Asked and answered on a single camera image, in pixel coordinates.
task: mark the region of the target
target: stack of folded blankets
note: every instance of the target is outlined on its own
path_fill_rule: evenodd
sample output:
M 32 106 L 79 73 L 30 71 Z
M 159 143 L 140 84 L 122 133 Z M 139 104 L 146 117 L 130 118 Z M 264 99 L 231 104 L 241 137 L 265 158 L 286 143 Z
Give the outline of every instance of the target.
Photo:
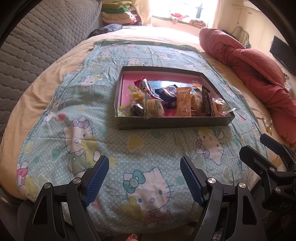
M 102 20 L 106 24 L 118 23 L 121 25 L 142 25 L 132 2 L 115 1 L 102 4 Z

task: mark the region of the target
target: light blue blanket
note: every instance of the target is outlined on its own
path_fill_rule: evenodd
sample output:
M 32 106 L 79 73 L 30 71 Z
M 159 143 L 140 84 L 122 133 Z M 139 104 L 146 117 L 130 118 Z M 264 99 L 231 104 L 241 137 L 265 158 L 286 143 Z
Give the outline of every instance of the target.
M 122 66 L 164 66 L 203 72 L 232 106 L 228 126 L 118 131 L 114 97 Z M 196 167 L 221 183 L 248 183 L 250 169 L 239 150 L 250 145 L 267 157 L 258 123 L 239 96 L 195 49 L 153 42 L 105 40 L 75 73 L 64 76 L 54 97 L 26 137 L 17 164 L 21 193 L 35 200 L 45 182 L 69 183 L 100 155 L 110 169 L 96 201 L 88 207 L 98 231 L 145 233 L 195 220 L 196 204 L 180 171 L 188 155 Z M 70 222 L 67 206 L 64 215 Z

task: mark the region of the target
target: yellow bed sheet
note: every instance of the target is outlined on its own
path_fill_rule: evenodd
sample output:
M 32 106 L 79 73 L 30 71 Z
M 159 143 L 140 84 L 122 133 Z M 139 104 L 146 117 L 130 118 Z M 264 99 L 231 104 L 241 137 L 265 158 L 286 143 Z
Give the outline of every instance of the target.
M 213 59 L 203 51 L 199 45 L 198 37 L 170 28 L 123 27 L 123 29 L 119 31 L 98 35 L 81 42 L 47 68 L 24 92 L 11 113 L 0 145 L 0 184 L 9 194 L 24 199 L 24 196 L 18 191 L 15 179 L 16 164 L 22 143 L 51 101 L 54 91 L 62 81 L 63 75 L 76 71 L 83 59 L 92 50 L 93 43 L 102 39 L 144 40 L 195 47 L 208 59 L 212 66 L 230 85 L 242 92 L 258 119 L 261 131 L 266 133 L 262 117 L 270 117 L 268 110 L 262 102 L 246 88 L 243 82 L 229 67 Z M 272 137 L 284 143 L 284 140 L 276 133 L 274 127 Z M 272 152 L 270 153 L 270 161 L 277 167 L 282 164 L 280 158 Z

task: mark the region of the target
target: black snack package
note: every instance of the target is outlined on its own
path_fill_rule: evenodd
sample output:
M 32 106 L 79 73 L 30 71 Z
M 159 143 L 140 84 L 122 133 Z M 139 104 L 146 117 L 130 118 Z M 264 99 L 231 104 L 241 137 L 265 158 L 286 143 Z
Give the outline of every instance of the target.
M 156 89 L 155 93 L 159 95 L 159 97 L 168 102 L 164 105 L 167 109 L 175 109 L 177 107 L 177 90 L 176 85 L 170 85 L 164 88 Z
M 144 116 L 144 107 L 141 104 L 135 104 L 131 107 L 133 116 Z
M 210 94 L 210 91 L 205 86 L 202 86 L 202 101 L 205 106 L 205 114 L 207 116 L 214 117 L 215 109 L 214 109 L 212 96 Z

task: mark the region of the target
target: window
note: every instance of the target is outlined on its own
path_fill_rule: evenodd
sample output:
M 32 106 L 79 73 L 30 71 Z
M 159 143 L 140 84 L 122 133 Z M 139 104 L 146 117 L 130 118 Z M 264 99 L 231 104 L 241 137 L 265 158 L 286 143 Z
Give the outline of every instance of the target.
M 200 18 L 202 0 L 152 0 L 152 14 L 168 18 L 171 13 L 180 13 L 191 18 Z

